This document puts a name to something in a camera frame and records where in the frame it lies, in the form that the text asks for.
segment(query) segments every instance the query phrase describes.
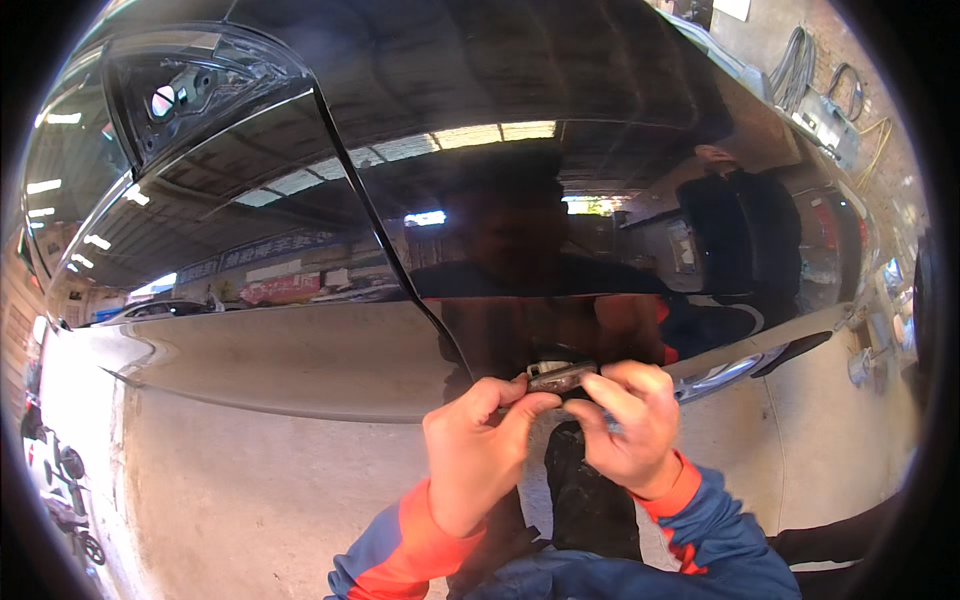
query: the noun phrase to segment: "finger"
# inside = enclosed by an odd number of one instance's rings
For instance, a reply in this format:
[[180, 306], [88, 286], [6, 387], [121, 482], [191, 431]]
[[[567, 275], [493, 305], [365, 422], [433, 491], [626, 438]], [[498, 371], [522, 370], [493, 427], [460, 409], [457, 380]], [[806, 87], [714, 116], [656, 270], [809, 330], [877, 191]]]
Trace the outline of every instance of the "finger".
[[666, 389], [673, 392], [673, 379], [670, 373], [657, 365], [644, 365], [635, 360], [625, 360], [604, 365], [600, 372], [609, 380], [639, 395], [657, 394]]
[[580, 385], [593, 401], [609, 410], [625, 427], [646, 416], [647, 409], [643, 401], [632, 396], [615, 381], [588, 373], [580, 378]]
[[453, 401], [456, 410], [475, 425], [482, 425], [500, 404], [510, 404], [527, 391], [525, 379], [504, 381], [484, 377], [473, 384], [465, 394]]
[[602, 372], [608, 379], [627, 388], [631, 394], [642, 398], [648, 409], [658, 413], [678, 410], [677, 399], [673, 395], [673, 378], [660, 367], [622, 361], [604, 366]]
[[[526, 390], [527, 390], [527, 384], [528, 384], [529, 382], [530, 382], [530, 375], [528, 375], [526, 371], [522, 372], [521, 374], [517, 375], [516, 377], [514, 377], [513, 379], [510, 380], [511, 385], [515, 385], [515, 384], [522, 383], [522, 384], [523, 384], [523, 391], [524, 391], [524, 392], [526, 392]], [[517, 400], [519, 400], [519, 397], [505, 397], [505, 396], [502, 396], [502, 397], [500, 398], [500, 406], [510, 406], [511, 404], [513, 404], [514, 402], [516, 402]]]
[[602, 464], [613, 450], [613, 441], [603, 410], [593, 402], [580, 398], [565, 402], [564, 410], [576, 417], [580, 428], [584, 430], [584, 442], [587, 444], [590, 461]]
[[547, 392], [534, 392], [518, 400], [497, 427], [500, 435], [526, 447], [530, 426], [537, 417], [552, 408], [560, 408], [560, 397]]

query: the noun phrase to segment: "door panel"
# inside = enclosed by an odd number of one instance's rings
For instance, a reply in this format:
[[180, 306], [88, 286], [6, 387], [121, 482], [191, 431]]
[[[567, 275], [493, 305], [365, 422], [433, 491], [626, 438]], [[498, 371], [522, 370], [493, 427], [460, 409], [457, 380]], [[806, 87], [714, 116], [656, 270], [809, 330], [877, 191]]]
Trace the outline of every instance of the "door panel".
[[84, 260], [48, 300], [62, 310], [82, 292], [84, 323], [134, 292], [221, 311], [70, 334], [130, 381], [266, 412], [418, 420], [443, 401], [456, 351], [441, 355], [399, 286], [309, 72], [265, 37], [214, 29], [111, 45], [135, 183], [84, 224], [71, 246]]
[[281, 6], [230, 19], [313, 69], [475, 375], [672, 364], [852, 299], [844, 176], [647, 5]]

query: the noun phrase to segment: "wheel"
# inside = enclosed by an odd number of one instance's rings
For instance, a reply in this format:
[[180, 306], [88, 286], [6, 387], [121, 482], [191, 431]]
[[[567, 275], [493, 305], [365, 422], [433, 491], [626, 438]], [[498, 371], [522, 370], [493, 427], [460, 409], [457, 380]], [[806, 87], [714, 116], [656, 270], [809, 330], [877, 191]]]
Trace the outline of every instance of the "wheel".
[[60, 455], [60, 465], [63, 466], [63, 470], [71, 479], [83, 479], [86, 474], [84, 461], [80, 458], [77, 450], [73, 448], [66, 448], [63, 451]]
[[103, 547], [89, 532], [81, 532], [80, 539], [84, 544], [84, 553], [92, 563], [103, 565], [107, 562], [107, 555], [104, 554]]

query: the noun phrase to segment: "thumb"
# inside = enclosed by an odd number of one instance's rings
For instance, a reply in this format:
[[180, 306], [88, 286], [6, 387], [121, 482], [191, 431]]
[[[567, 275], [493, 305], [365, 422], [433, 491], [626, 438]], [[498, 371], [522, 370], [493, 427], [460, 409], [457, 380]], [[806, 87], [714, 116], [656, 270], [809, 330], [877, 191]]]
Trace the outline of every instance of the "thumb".
[[587, 444], [587, 456], [603, 457], [612, 451], [613, 441], [603, 409], [589, 400], [573, 398], [564, 403], [564, 410], [580, 422], [580, 428], [584, 430], [584, 442]]
[[523, 441], [526, 444], [530, 426], [534, 424], [537, 417], [551, 408], [560, 408], [561, 404], [560, 397], [556, 394], [546, 392], [528, 394], [510, 407], [510, 411], [504, 416], [497, 430], [512, 440]]

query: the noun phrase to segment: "jacket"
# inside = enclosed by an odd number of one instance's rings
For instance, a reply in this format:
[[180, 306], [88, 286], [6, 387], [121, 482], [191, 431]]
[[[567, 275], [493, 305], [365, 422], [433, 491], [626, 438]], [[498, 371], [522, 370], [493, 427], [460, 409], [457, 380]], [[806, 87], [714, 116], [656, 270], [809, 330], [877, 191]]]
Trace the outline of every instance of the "jacket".
[[[724, 491], [723, 475], [683, 455], [681, 475], [658, 500], [635, 498], [660, 526], [680, 572], [574, 550], [544, 550], [513, 561], [467, 595], [487, 598], [800, 598], [783, 559], [753, 515]], [[484, 532], [444, 534], [427, 504], [429, 480], [380, 513], [347, 554], [334, 559], [329, 598], [422, 598], [429, 580], [450, 575]]]

